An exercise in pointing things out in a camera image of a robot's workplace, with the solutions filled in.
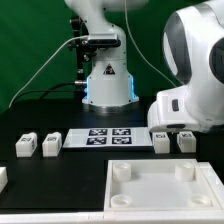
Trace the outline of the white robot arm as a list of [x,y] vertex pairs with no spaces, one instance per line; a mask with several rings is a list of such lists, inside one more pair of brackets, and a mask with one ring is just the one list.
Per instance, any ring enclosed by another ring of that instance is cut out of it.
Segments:
[[[81,47],[93,59],[83,103],[102,112],[138,100],[127,71],[126,35],[106,11],[135,10],[148,0],[64,0],[85,24]],[[153,132],[210,132],[224,127],[224,0],[209,0],[174,12],[166,23],[163,52],[180,87],[160,91],[150,106]]]

